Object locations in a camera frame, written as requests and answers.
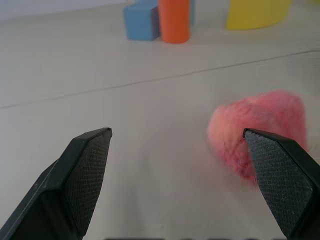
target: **yellow foam block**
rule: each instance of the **yellow foam block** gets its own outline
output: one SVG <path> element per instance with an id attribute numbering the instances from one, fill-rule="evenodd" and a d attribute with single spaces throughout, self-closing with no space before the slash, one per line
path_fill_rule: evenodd
<path id="1" fill-rule="evenodd" d="M 267 27 L 285 19 L 292 0 L 231 0 L 226 28 L 248 30 Z"/>

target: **pink pom-pom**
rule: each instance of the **pink pom-pom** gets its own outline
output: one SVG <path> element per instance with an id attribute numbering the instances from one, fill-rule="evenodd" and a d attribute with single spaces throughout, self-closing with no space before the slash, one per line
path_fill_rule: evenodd
<path id="1" fill-rule="evenodd" d="M 238 175 L 256 183 L 245 128 L 276 133 L 306 149 L 305 109 L 298 96 L 278 90 L 218 107 L 208 127 L 208 137 L 218 156 Z"/>

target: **white wall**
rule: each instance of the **white wall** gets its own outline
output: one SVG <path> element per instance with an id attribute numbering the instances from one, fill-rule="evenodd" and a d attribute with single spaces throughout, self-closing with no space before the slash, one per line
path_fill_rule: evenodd
<path id="1" fill-rule="evenodd" d="M 0 0 L 0 21 L 123 2 L 126 0 Z"/>

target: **white table surface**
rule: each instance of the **white table surface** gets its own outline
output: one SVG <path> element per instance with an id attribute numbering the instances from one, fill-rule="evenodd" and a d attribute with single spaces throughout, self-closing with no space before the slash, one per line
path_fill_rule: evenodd
<path id="1" fill-rule="evenodd" d="M 182 45 L 127 41 L 122 4 L 1 23 L 0 226 L 73 137 L 110 127 L 86 240 L 283 237 L 206 129 L 219 104 L 284 88 L 302 94 L 320 158 L 319 9 L 295 5 L 283 23 L 229 32 L 224 2 L 198 2 Z"/>

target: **orange cylinder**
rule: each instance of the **orange cylinder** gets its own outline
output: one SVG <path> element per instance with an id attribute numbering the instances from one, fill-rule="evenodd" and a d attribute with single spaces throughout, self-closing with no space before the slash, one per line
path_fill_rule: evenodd
<path id="1" fill-rule="evenodd" d="M 182 44 L 190 38 L 189 0 L 158 0 L 162 40 Z"/>

